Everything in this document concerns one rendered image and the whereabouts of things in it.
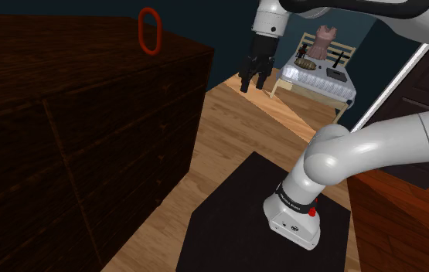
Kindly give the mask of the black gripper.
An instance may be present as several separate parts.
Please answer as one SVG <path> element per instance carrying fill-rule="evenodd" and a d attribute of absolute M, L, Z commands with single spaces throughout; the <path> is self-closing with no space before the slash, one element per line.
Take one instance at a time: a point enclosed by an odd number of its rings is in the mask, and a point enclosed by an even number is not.
<path fill-rule="evenodd" d="M 255 73 L 258 75 L 256 88 L 262 90 L 266 79 L 271 75 L 274 55 L 277 50 L 278 38 L 255 34 L 250 44 L 248 66 L 242 67 L 238 73 L 241 79 L 240 91 L 246 93 L 250 80 Z"/>

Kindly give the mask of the wooden bed with white mattress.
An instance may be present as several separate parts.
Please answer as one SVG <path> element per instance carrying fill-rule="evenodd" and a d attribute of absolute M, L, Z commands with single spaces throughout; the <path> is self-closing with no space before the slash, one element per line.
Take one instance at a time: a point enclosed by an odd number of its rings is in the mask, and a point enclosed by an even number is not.
<path fill-rule="evenodd" d="M 333 122 L 355 101 L 356 88 L 346 70 L 355 49 L 335 41 L 337 28 L 318 27 L 316 34 L 305 33 L 294 55 L 283 65 L 270 93 L 283 88 L 333 107 L 339 112 Z"/>

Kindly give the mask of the black robot stand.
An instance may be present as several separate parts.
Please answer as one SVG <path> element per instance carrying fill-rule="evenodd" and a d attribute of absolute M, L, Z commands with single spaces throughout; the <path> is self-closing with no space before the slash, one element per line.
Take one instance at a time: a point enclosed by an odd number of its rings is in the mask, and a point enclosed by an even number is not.
<path fill-rule="evenodd" d="M 329 197 L 318 197 L 313 250 L 270 229 L 263 202 L 287 174 L 251 153 L 192 212 L 175 272 L 344 272 L 350 211 Z"/>

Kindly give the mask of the dark wooden door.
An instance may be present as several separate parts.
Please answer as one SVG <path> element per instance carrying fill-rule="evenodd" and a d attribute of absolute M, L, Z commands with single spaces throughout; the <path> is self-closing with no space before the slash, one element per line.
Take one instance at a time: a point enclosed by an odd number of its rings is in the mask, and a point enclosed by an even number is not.
<path fill-rule="evenodd" d="M 367 124 L 425 111 L 429 111 L 429 50 L 367 121 Z M 422 189 L 429 188 L 429 162 L 395 165 L 381 170 L 411 185 Z"/>

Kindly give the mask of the dark wooden chest of drawers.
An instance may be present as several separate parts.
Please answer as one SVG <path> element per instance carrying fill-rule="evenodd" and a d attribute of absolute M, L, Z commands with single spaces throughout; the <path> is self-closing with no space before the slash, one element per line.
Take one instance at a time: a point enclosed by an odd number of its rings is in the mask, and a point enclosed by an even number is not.
<path fill-rule="evenodd" d="M 0 15 L 0 272 L 101 272 L 189 170 L 212 47 Z"/>

